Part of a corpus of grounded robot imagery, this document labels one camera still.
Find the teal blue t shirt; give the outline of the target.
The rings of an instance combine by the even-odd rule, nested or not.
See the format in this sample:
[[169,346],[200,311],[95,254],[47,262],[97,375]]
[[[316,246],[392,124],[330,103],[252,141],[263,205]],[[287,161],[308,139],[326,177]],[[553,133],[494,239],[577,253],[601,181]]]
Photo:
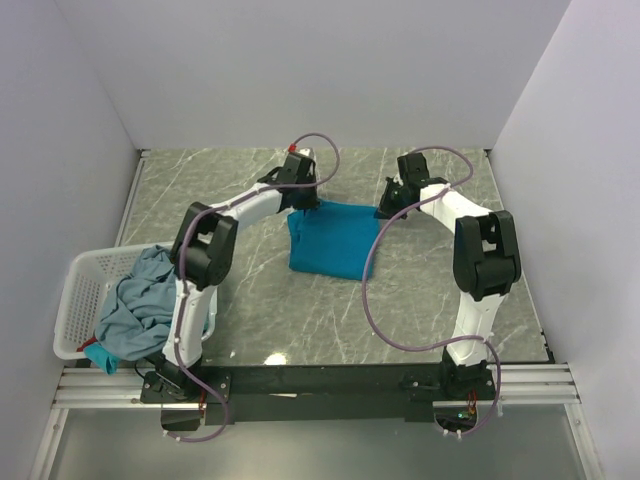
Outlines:
[[372,206],[328,200],[290,213],[289,268],[347,280],[370,277],[374,262],[367,257],[379,233],[375,213]]

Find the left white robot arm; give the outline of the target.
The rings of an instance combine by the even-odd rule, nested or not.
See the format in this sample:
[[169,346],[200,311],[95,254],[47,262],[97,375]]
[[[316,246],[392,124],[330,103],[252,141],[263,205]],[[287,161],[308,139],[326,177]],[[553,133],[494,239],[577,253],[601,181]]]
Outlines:
[[176,300],[168,339],[152,359],[155,373],[176,401],[193,399],[200,388],[195,370],[202,358],[211,301],[229,274],[236,239],[247,227],[288,209],[319,205],[316,162],[308,149],[292,150],[249,190],[221,203],[192,203],[170,251]]

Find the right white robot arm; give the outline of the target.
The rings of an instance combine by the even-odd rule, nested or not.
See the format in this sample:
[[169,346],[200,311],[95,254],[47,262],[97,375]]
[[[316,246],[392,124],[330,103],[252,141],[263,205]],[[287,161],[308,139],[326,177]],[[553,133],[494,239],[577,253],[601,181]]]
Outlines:
[[448,398],[465,399],[493,386],[487,341],[499,307],[522,273],[515,222],[508,211],[482,207],[453,183],[431,176],[421,149],[399,156],[397,165],[375,217],[392,223],[415,209],[454,235],[452,270],[460,302],[452,341],[443,346],[438,388]]

